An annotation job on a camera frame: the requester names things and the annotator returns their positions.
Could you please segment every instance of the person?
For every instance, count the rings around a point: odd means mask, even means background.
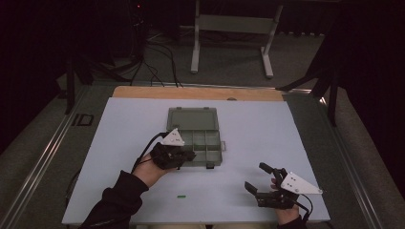
[[[176,169],[162,170],[151,160],[149,154],[144,156],[133,174],[120,172],[115,186],[103,191],[101,200],[79,228],[128,228],[131,216],[142,205],[140,195],[147,192],[165,174],[174,170]],[[297,205],[287,210],[275,209],[275,212],[278,229],[307,228],[299,215]]]

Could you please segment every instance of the black sleeve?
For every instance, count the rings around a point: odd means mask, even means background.
[[[307,226],[301,219],[301,216],[284,225],[277,225],[277,229],[307,229]]]
[[[142,205],[140,195],[148,190],[138,177],[121,171],[114,188],[104,190],[101,201],[79,228],[128,228],[131,216]]]

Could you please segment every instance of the white tabletop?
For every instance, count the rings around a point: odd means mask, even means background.
[[[103,190],[114,186],[119,171],[130,172],[150,139],[165,132],[172,107],[217,109],[221,140],[226,144],[223,163],[213,170],[182,167],[164,176],[142,194],[143,205],[131,222],[274,222],[274,211],[258,207],[244,187],[248,181],[259,192],[270,190],[271,176],[259,168],[260,162],[286,168],[317,186],[286,102],[110,98],[63,223],[83,222]],[[322,196],[308,196],[314,206],[309,220],[329,220]],[[298,201],[309,208],[305,198]]]

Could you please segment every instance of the hand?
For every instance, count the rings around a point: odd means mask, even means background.
[[[142,180],[149,188],[152,187],[163,175],[175,169],[162,170],[152,160],[150,154],[142,158],[133,175]]]
[[[270,185],[271,188],[277,189],[275,185],[276,179],[272,178],[271,182],[273,183]],[[274,211],[276,212],[279,225],[284,225],[300,217],[299,207],[296,204],[291,209],[274,209]]]

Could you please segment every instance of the green organizer box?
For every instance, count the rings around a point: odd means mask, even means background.
[[[215,108],[170,108],[167,131],[178,128],[185,151],[194,151],[193,161],[183,166],[205,166],[213,169],[223,162],[220,128]]]

